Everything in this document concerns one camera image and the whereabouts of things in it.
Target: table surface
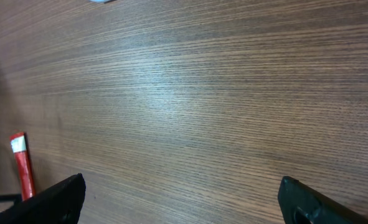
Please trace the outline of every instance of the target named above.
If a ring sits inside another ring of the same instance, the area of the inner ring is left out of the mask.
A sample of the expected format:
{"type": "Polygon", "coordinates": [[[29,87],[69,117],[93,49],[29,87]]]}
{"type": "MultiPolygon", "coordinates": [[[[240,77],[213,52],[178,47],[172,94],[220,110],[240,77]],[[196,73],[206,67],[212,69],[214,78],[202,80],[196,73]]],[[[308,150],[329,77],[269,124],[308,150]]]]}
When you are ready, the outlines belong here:
{"type": "Polygon", "coordinates": [[[0,193],[16,131],[80,223],[283,223],[284,175],[368,218],[368,1],[0,0],[0,193]]]}

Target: black object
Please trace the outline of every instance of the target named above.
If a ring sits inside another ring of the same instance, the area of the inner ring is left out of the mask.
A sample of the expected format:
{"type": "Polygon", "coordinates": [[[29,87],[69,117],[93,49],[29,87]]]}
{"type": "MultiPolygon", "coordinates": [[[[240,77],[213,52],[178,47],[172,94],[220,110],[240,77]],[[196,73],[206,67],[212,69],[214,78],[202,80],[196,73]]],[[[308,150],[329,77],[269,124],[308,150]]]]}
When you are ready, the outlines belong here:
{"type": "Polygon", "coordinates": [[[291,177],[283,177],[278,193],[286,224],[368,224],[368,219],[291,177]]]}
{"type": "Polygon", "coordinates": [[[21,194],[0,195],[0,203],[2,203],[2,202],[14,202],[14,205],[16,205],[21,201],[22,201],[22,195],[21,194]]]}
{"type": "Polygon", "coordinates": [[[84,198],[83,175],[73,175],[1,212],[0,224],[77,224],[84,198]]]}

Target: red tube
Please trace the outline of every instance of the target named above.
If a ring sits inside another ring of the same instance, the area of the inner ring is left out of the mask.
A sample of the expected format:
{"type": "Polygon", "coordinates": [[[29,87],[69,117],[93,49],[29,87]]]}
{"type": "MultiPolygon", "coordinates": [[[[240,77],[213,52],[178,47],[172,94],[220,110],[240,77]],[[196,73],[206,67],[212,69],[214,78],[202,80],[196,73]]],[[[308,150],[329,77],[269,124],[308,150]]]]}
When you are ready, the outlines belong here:
{"type": "Polygon", "coordinates": [[[17,163],[19,178],[21,179],[22,200],[27,200],[35,195],[35,190],[24,133],[12,135],[11,146],[17,163]]]}

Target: wooden table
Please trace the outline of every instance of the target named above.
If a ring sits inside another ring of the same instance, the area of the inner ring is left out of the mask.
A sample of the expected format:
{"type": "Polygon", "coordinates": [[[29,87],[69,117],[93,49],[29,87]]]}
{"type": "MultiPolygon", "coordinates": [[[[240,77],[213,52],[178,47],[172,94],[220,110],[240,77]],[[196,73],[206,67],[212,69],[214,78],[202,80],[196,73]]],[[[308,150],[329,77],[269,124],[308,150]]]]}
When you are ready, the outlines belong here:
{"type": "Polygon", "coordinates": [[[368,217],[368,1],[0,0],[0,193],[20,130],[80,223],[283,223],[284,175],[368,217]]]}

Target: white label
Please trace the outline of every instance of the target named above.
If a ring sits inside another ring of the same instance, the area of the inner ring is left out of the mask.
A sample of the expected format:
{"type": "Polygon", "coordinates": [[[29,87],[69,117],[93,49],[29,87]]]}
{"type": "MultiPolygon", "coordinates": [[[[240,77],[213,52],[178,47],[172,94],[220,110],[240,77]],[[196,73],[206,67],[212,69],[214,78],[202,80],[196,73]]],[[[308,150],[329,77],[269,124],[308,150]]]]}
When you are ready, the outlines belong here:
{"type": "Polygon", "coordinates": [[[26,151],[26,142],[24,141],[24,136],[17,137],[12,140],[11,146],[14,153],[26,151]]]}

